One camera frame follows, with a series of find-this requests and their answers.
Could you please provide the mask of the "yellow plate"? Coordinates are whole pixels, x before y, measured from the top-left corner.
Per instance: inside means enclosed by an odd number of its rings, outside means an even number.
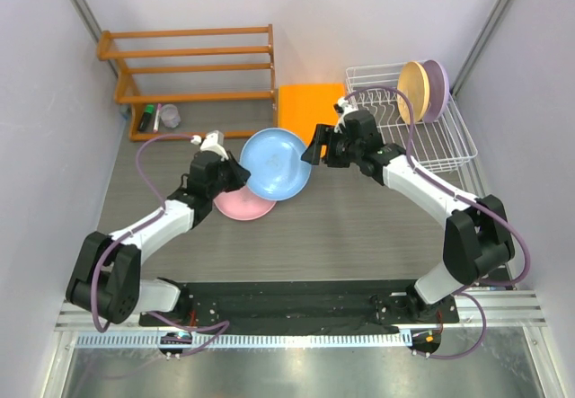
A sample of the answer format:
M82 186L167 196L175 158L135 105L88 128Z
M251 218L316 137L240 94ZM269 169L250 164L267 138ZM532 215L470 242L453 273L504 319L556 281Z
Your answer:
M429 77L423 65L416 61L406 63L399 75L397 89L409 100L413 120L421 121L429 107L430 98Z

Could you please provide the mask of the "pink plate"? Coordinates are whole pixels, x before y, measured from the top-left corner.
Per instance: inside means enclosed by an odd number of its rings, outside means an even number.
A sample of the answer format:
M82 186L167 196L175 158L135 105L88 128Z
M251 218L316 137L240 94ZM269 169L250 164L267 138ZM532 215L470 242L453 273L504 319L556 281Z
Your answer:
M214 204L220 213L236 221L259 219L276 206L275 201L264 199L247 187L221 193L214 199Z

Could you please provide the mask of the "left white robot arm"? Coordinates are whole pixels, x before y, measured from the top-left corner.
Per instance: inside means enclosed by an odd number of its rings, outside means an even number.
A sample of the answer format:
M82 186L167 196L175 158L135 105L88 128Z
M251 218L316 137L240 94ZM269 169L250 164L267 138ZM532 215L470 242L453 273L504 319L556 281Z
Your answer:
M173 325L190 318L191 303L182 284L169 279L141 278L142 265L164 245L198 226L223 192L241 189L251 173L232 155L197 153L180 186L162 205L135 224L84 238L70 280L66 301L93 314L100 323L121 324L133 313L160 313Z

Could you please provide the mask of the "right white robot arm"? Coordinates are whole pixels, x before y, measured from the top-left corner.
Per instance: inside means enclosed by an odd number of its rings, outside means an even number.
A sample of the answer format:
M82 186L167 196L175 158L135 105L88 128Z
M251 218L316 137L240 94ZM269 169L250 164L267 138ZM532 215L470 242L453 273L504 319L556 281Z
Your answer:
M405 308L415 321L427 321L447 296L470 286L515 255L502 202L462 192L420 168L401 146L385 143L368 111L353 111L338 125L319 124L302 161L333 168L358 166L367 177L401 193L444 230L442 258L406 288Z

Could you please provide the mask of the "blue plate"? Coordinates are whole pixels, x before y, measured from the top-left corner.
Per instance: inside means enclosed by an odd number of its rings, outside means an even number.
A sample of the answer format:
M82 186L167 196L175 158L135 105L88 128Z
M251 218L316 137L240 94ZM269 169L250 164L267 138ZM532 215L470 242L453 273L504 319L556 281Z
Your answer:
M301 160L306 146L300 137L283 128L265 128L243 145L240 164L251 173L247 187L271 201L291 199L309 181L312 166Z

